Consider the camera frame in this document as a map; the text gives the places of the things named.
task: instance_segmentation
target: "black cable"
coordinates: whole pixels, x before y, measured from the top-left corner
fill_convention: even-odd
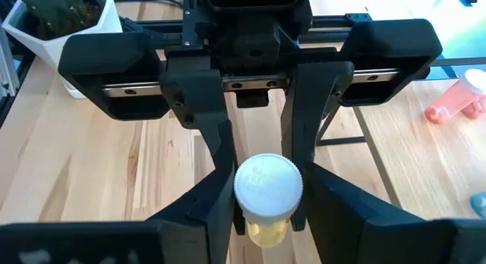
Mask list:
[[[170,4],[179,6],[180,8],[184,7],[181,2],[176,0],[115,0],[115,2],[168,2]]]

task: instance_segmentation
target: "wooden surface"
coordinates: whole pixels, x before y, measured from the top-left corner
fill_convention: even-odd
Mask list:
[[[436,125],[423,114],[453,82],[413,82],[356,109],[392,202],[423,218],[477,218],[469,197],[486,191],[486,118]]]
[[[341,8],[327,5],[341,4]],[[314,1],[314,13],[356,11],[352,3]],[[119,14],[134,20],[177,19],[179,9],[160,3],[123,3]],[[282,91],[270,92],[266,108],[227,105],[238,160],[280,152]],[[353,110],[341,110],[326,137],[361,135]],[[171,114],[157,121],[114,121],[88,100],[72,99],[61,78],[38,58],[0,129],[0,224],[11,222],[143,220],[189,190],[213,168],[196,130]],[[365,143],[317,149],[318,164],[388,200]],[[262,250],[232,235],[227,263],[320,263],[311,233],[289,232]]]

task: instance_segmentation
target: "white bottle cap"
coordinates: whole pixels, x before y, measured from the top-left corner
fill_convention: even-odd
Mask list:
[[[486,95],[486,72],[470,69],[461,77],[462,84],[473,93]]]
[[[243,216],[258,225],[271,225],[297,209],[304,186],[297,167],[287,158],[264,153],[238,168],[234,191]]]

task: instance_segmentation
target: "translucent yellow container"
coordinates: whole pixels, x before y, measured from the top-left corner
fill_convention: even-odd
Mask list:
[[[297,167],[277,154],[252,156],[236,172],[234,190],[250,239],[263,248],[280,244],[302,197]]]

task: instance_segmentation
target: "pink plastic toy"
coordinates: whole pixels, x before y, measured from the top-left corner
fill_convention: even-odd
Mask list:
[[[462,111],[476,119],[485,113],[486,72],[471,69],[464,73],[430,108],[425,117],[434,124],[442,124]]]

